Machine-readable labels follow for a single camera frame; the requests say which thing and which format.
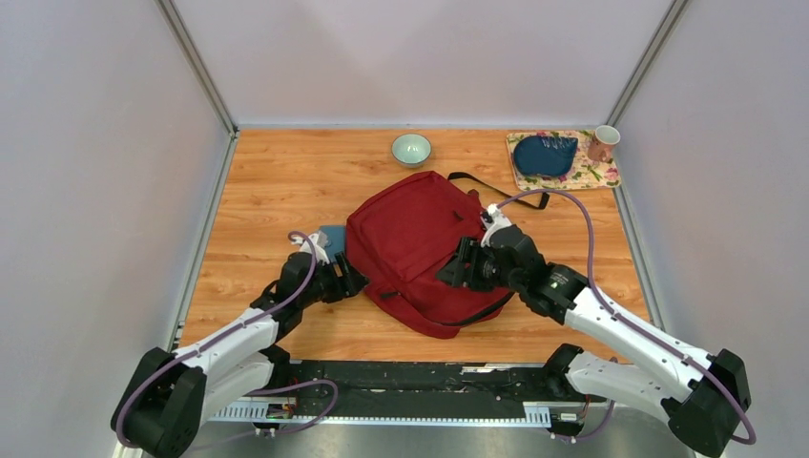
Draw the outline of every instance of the wood grain surface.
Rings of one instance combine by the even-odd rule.
[[[414,173],[396,163],[391,142],[419,132],[433,154],[417,169],[470,172],[517,192],[506,153],[508,131],[470,130],[258,130],[243,131],[224,188],[213,233],[182,337],[189,344],[244,311],[296,248],[290,230],[312,233],[346,217],[383,188]],[[468,180],[484,205],[502,198]],[[575,193],[595,227],[595,277],[612,297],[648,319],[612,191]],[[518,205],[506,215],[536,242],[546,260],[585,272],[587,230],[572,203],[554,196],[544,211]],[[329,360],[543,362],[561,343],[602,357],[605,345],[531,313],[516,297],[496,319],[469,326],[455,339],[418,334],[380,310],[365,295],[309,307],[280,344],[293,358]]]

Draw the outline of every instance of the gray wall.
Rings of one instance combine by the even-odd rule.
[[[809,449],[807,24],[804,0],[692,2],[619,125],[664,324],[747,364],[759,444],[731,458]]]
[[[154,2],[0,1],[0,456],[110,456],[226,144]]]
[[[239,124],[597,124],[671,0],[177,0]]]

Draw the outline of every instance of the black strap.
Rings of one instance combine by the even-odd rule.
[[[508,294],[506,294],[499,301],[497,301],[497,302],[493,303],[492,305],[484,308],[480,312],[472,315],[471,317],[469,317],[469,318],[467,318],[465,320],[460,320],[459,322],[455,322],[455,323],[441,323],[441,322],[433,322],[433,323],[441,324],[441,325],[444,325],[444,326],[469,326],[470,324],[477,323],[480,320],[482,320],[483,318],[485,318],[485,317],[491,315],[492,313],[494,313],[494,312],[500,310],[501,308],[503,308],[503,305],[506,305],[506,303],[511,300],[511,296],[514,296],[514,293],[513,292],[508,292]]]
[[[495,191],[497,194],[499,194],[499,195],[501,195],[501,196],[503,196],[505,198],[511,198],[511,196],[509,194],[507,194],[507,193],[505,193],[503,191],[500,191],[499,189],[495,188],[494,186],[492,186],[490,184],[484,183],[479,178],[473,177],[472,175],[470,175],[470,174],[468,174],[466,172],[452,172],[451,174],[446,176],[446,179],[448,179],[450,181],[452,181],[453,179],[461,179],[461,178],[471,179],[472,181],[476,181],[476,182],[486,186],[488,189],[491,189],[491,190]],[[539,198],[539,205],[532,205],[532,204],[530,204],[530,203],[528,203],[528,202],[526,202],[524,200],[519,200],[519,199],[515,200],[514,202],[519,203],[520,205],[524,205],[524,206],[526,206],[528,208],[532,208],[534,210],[545,210],[545,207],[548,206],[548,202],[550,200],[550,194],[549,193],[542,193],[540,196],[541,197]]]

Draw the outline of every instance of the red backpack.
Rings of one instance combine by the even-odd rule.
[[[368,199],[345,228],[348,260],[370,280],[365,294],[411,329],[439,339],[499,315],[511,299],[507,289],[473,292],[435,278],[461,237],[483,236],[481,212],[476,191],[466,194],[435,172],[411,175]]]

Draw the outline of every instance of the floral placemat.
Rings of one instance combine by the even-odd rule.
[[[590,160],[587,149],[594,131],[538,131],[520,132],[506,135],[508,146],[508,159],[511,161],[511,170],[514,171],[514,180],[517,187],[523,191],[530,189],[592,189],[614,188],[621,184],[621,176],[611,158],[606,162]],[[561,177],[548,178],[540,176],[523,176],[514,167],[514,147],[523,138],[531,135],[544,136],[574,136],[579,139],[576,156],[570,171]]]

